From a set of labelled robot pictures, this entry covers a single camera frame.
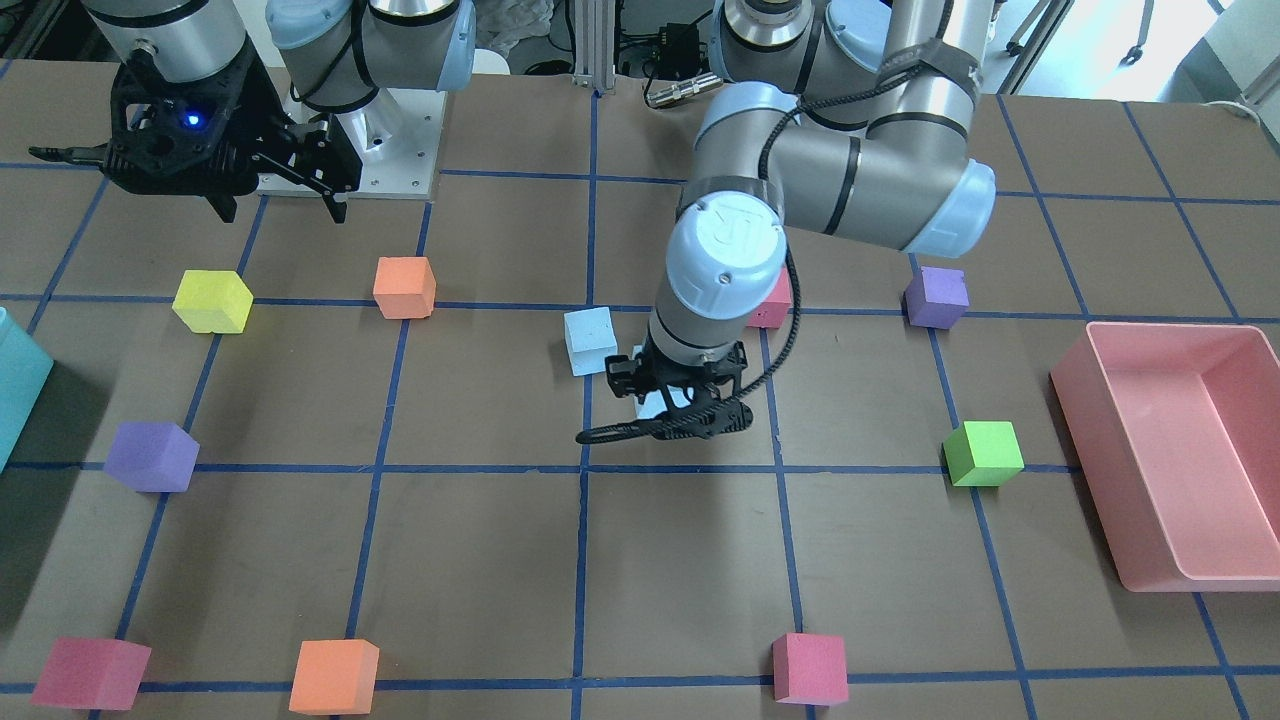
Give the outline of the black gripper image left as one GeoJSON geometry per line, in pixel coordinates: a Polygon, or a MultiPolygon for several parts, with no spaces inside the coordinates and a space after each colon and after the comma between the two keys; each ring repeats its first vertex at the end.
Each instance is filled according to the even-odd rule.
{"type": "Polygon", "coordinates": [[[307,123],[288,117],[253,50],[184,83],[163,77],[156,51],[134,50],[113,81],[110,119],[104,143],[28,151],[42,161],[92,167],[131,193],[205,197],[227,224],[236,222],[236,197],[255,192],[262,174],[314,191],[343,224],[347,192],[364,169],[333,115],[307,123]]]}

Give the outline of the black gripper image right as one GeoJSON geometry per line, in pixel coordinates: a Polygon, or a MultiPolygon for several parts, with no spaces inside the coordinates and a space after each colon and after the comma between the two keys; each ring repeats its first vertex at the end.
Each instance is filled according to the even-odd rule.
{"type": "Polygon", "coordinates": [[[612,443],[645,436],[709,439],[749,429],[753,411],[737,396],[746,368],[748,356],[740,341],[732,343],[722,359],[692,366],[667,357],[650,340],[632,356],[605,357],[605,379],[616,397],[632,396],[644,405],[655,396],[658,405],[649,416],[605,425],[604,441],[612,443]]]}

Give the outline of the silver arm on image right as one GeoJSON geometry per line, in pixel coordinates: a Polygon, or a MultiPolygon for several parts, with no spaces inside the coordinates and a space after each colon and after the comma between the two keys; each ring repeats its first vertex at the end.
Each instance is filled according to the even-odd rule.
{"type": "Polygon", "coordinates": [[[650,419],[581,445],[744,430],[741,337],[781,274],[801,286],[787,229],[959,258],[995,208],[969,154],[995,1],[719,1],[708,42],[724,87],[692,147],[664,274],[634,355],[605,360],[650,419]]]}

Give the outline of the silver arm on image left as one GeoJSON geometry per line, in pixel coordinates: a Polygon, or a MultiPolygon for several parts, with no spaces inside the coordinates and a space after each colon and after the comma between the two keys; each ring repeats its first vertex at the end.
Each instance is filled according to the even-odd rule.
{"type": "Polygon", "coordinates": [[[204,199],[224,222],[262,191],[348,201],[426,199],[448,94],[470,81],[471,1],[269,1],[291,85],[280,94],[232,1],[87,1],[120,58],[111,133],[40,147],[136,195],[204,199]]]}

